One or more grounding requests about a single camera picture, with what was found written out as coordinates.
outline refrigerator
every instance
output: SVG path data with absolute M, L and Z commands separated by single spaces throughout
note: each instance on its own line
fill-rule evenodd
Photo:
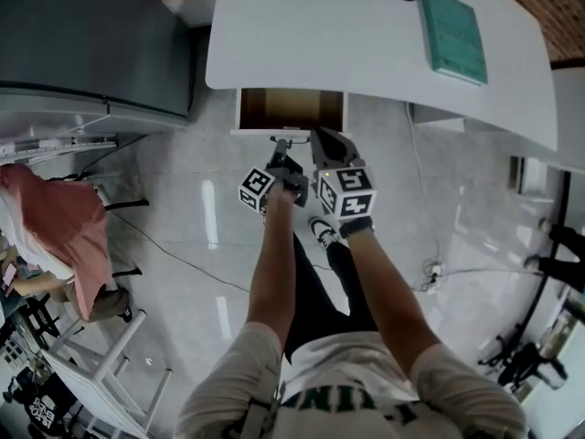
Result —
M 160 0 L 0 0 L 0 144 L 181 129 L 192 55 Z

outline person's foot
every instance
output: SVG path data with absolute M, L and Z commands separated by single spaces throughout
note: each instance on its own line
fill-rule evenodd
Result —
M 538 230 L 549 234 L 552 231 L 552 223 L 548 219 L 543 218 L 538 222 Z
M 118 317 L 120 317 L 126 324 L 130 324 L 130 322 L 132 322 L 132 309 L 130 306 L 128 305 L 124 312 L 118 314 Z
M 538 266 L 540 265 L 540 257 L 538 255 L 530 255 L 524 260 L 524 268 L 530 272 L 538 272 Z
M 309 219 L 309 227 L 313 232 L 315 238 L 327 250 L 327 247 L 333 242 L 339 242 L 337 233 L 327 221 L 321 218 L 312 217 Z

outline drawer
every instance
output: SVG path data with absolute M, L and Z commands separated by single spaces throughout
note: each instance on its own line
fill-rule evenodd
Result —
M 347 93 L 282 88 L 238 90 L 232 134 L 304 135 L 315 127 L 347 130 Z

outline gray floor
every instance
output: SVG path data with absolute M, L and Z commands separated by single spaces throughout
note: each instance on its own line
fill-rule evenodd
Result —
M 99 163 L 93 180 L 114 200 L 148 198 L 149 208 L 121 210 L 119 215 L 167 251 L 247 289 L 262 225 L 237 201 L 237 185 L 251 167 L 263 166 L 274 144 L 262 137 L 229 134 L 235 119 L 234 91 L 202 89 L 196 108 L 197 119 L 184 132 L 152 135 L 111 155 Z M 531 202 L 506 189 L 505 134 L 417 130 L 427 208 L 403 104 L 352 95 L 348 122 L 379 190 L 376 234 L 413 288 L 420 289 L 425 281 L 423 263 L 437 256 L 436 240 L 446 273 L 521 270 L 529 253 L 548 246 L 536 230 L 537 220 L 550 216 L 555 205 Z M 312 171 L 308 145 L 295 145 L 291 155 Z M 75 162 L 83 164 L 85 158 Z M 55 160 L 36 171 L 50 177 L 68 167 L 67 159 Z M 555 173 L 549 189 L 557 201 Z M 296 231 L 312 262 L 326 267 L 325 254 L 305 224 L 319 212 L 311 197 L 305 209 L 297 210 Z M 247 294 L 174 260 L 115 217 L 110 216 L 108 226 L 115 270 L 137 264 L 144 272 L 121 280 L 131 289 L 135 307 L 148 314 L 126 351 L 132 365 L 125 383 L 146 407 L 162 369 L 173 370 L 152 427 L 155 437 L 169 437 L 185 397 L 242 326 Z M 337 307 L 346 311 L 346 298 L 333 273 L 317 272 Z M 442 340 L 474 365 L 494 349 L 494 336 L 523 315 L 538 281 L 523 273 L 461 273 L 443 278 L 436 294 L 417 296 Z M 122 326 L 120 320 L 94 324 L 78 338 L 95 348 L 115 338 Z

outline shirt sleeve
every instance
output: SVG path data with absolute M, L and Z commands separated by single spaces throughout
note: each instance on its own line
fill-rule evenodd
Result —
M 524 438 L 527 421 L 519 403 L 498 384 L 481 376 L 444 345 L 426 349 L 410 374 L 420 399 L 448 416 L 471 437 Z
M 257 322 L 246 324 L 228 352 L 186 400 L 175 437 L 218 437 L 223 427 L 244 416 L 265 369 L 279 378 L 281 357 L 281 342 L 271 328 Z

